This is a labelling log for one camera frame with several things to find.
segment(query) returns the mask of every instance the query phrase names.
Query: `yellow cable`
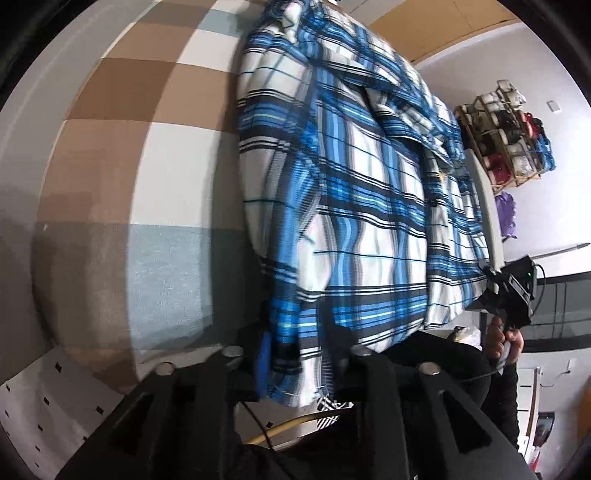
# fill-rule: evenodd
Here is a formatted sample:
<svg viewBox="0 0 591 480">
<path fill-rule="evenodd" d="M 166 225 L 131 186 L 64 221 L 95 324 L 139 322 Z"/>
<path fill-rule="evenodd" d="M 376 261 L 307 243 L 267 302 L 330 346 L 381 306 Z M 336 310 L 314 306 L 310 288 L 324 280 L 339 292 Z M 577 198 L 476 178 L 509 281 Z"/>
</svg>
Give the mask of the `yellow cable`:
<svg viewBox="0 0 591 480">
<path fill-rule="evenodd" d="M 269 430 L 267 430 L 267 436 L 269 438 L 274 437 L 275 435 L 279 435 L 282 432 L 285 432 L 286 430 L 290 430 L 293 427 L 296 427 L 298 425 L 301 425 L 302 423 L 306 423 L 312 420 L 320 420 L 320 419 L 325 419 L 328 417 L 338 417 L 339 415 L 341 415 L 344 411 L 348 411 L 348 410 L 352 410 L 351 408 L 341 408 L 340 410 L 327 410 L 327 411 L 317 411 L 314 413 L 308 413 L 308 415 L 302 415 L 301 417 L 296 417 L 294 419 L 291 420 L 287 420 L 283 423 L 280 423 L 279 425 L 275 425 L 273 428 L 270 428 Z M 258 445 L 259 443 L 263 442 L 265 440 L 265 435 L 263 433 L 261 433 L 260 435 L 257 435 L 256 437 L 248 440 L 246 442 L 247 445 Z"/>
</svg>

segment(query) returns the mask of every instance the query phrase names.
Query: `beige panel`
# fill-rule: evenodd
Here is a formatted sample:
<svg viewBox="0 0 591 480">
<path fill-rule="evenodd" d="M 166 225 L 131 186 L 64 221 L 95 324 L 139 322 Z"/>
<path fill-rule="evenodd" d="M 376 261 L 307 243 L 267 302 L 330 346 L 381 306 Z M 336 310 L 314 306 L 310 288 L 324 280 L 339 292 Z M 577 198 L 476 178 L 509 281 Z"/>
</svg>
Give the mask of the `beige panel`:
<svg viewBox="0 0 591 480">
<path fill-rule="evenodd" d="M 176 64 L 154 122 L 236 132 L 236 75 Z"/>
<path fill-rule="evenodd" d="M 453 0 L 472 29 L 490 27 L 517 17 L 496 0 Z"/>
<path fill-rule="evenodd" d="M 69 118 L 150 122 L 174 65 L 167 61 L 103 59 L 76 99 Z"/>
<path fill-rule="evenodd" d="M 472 31 L 453 0 L 407 0 L 371 28 L 410 61 Z"/>
<path fill-rule="evenodd" d="M 175 62 L 194 33 L 194 28 L 136 23 L 107 57 Z"/>
<path fill-rule="evenodd" d="M 150 124 L 69 120 L 51 159 L 39 222 L 127 223 Z"/>
</svg>

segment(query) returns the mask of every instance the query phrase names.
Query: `purple bag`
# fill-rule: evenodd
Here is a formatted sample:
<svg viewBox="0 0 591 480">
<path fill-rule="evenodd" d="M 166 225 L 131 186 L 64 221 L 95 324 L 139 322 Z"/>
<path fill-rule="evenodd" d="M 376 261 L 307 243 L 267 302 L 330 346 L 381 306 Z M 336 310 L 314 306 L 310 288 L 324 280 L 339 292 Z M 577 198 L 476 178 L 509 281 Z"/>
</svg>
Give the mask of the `purple bag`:
<svg viewBox="0 0 591 480">
<path fill-rule="evenodd" d="M 517 238 L 515 234 L 515 200 L 513 195 L 505 191 L 495 197 L 496 211 L 501 224 L 501 236 Z"/>
</svg>

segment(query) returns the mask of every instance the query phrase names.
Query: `black cable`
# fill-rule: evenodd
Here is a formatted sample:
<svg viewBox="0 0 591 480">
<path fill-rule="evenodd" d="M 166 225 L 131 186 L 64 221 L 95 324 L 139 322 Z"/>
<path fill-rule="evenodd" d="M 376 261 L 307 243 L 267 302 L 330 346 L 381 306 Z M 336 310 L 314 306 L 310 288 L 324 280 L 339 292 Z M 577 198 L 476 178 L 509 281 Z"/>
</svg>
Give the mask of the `black cable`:
<svg viewBox="0 0 591 480">
<path fill-rule="evenodd" d="M 534 266 L 539 267 L 542 273 L 544 274 L 544 283 L 542 283 L 542 293 L 540 293 L 540 298 L 538 299 L 538 303 L 536 304 L 531 316 L 534 316 L 535 313 L 538 311 L 540 303 L 542 303 L 542 298 L 544 297 L 544 292 L 546 290 L 546 271 L 544 270 L 544 267 L 542 267 L 542 265 L 540 265 L 539 263 L 534 263 Z"/>
<path fill-rule="evenodd" d="M 506 365 L 503 365 L 502 367 L 497 368 L 496 370 L 492 370 L 490 372 L 487 372 L 485 374 L 482 375 L 478 375 L 477 377 L 472 377 L 472 378 L 467 378 L 465 380 L 460 380 L 460 383 L 467 383 L 467 382 L 474 382 L 474 380 L 480 380 L 481 378 L 485 378 L 485 377 L 490 377 L 491 375 L 496 374 L 498 371 L 502 370 L 503 367 L 505 367 Z"/>
<path fill-rule="evenodd" d="M 267 435 L 267 430 L 262 425 L 261 421 L 257 418 L 255 413 L 251 410 L 251 408 L 248 405 L 246 405 L 245 402 L 241 401 L 240 405 L 242 405 L 246 409 L 246 411 L 251 415 L 252 419 L 256 422 L 258 427 L 261 429 L 262 434 L 265 436 L 265 440 L 267 441 L 267 445 L 269 446 L 269 450 L 273 452 L 272 455 L 275 459 L 275 462 L 277 463 L 277 465 L 279 465 L 281 470 L 283 470 L 283 473 L 285 473 L 290 478 L 290 480 L 297 480 L 297 478 L 294 476 L 294 474 L 291 473 L 285 465 L 283 465 L 283 461 L 279 458 L 277 451 L 273 448 L 273 444 L 271 443 L 271 439 Z"/>
<path fill-rule="evenodd" d="M 542 384 L 540 384 L 540 386 L 541 386 L 542 388 L 552 388 L 553 386 L 555 386 L 555 385 L 556 385 L 556 382 L 558 381 L 558 379 L 559 379 L 560 377 L 562 377 L 563 375 L 568 375 L 569 373 L 570 373 L 570 370 L 567 370 L 566 372 L 562 372 L 561 374 L 558 374 L 558 375 L 556 375 L 556 377 L 555 377 L 555 379 L 554 379 L 554 383 L 553 383 L 552 385 L 542 385 Z"/>
</svg>

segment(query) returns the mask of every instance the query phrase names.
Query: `brown and white checkered fabric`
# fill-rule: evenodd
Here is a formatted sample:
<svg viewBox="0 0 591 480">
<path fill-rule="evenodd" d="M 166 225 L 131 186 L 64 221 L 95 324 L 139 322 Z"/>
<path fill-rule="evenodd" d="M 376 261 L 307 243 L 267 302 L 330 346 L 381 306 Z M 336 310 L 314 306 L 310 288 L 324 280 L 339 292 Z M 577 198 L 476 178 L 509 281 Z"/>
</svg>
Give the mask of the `brown and white checkered fabric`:
<svg viewBox="0 0 591 480">
<path fill-rule="evenodd" d="M 256 315 L 234 104 L 241 39 L 263 8 L 153 2 L 64 121 L 35 292 L 58 341 L 111 387 L 133 384 L 146 356 L 223 341 Z"/>
</svg>

